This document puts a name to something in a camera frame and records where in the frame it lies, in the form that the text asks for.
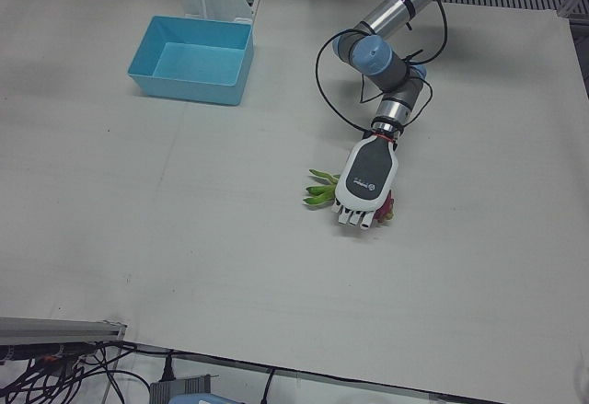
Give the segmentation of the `robot hand white grey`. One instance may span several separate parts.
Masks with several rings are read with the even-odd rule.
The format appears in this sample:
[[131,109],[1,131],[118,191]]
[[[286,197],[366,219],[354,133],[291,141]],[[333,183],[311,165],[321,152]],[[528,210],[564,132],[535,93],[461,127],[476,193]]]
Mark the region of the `robot hand white grey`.
[[332,211],[338,214],[338,222],[369,228],[386,204],[397,170],[394,145],[387,137],[373,134],[358,142],[335,188]]

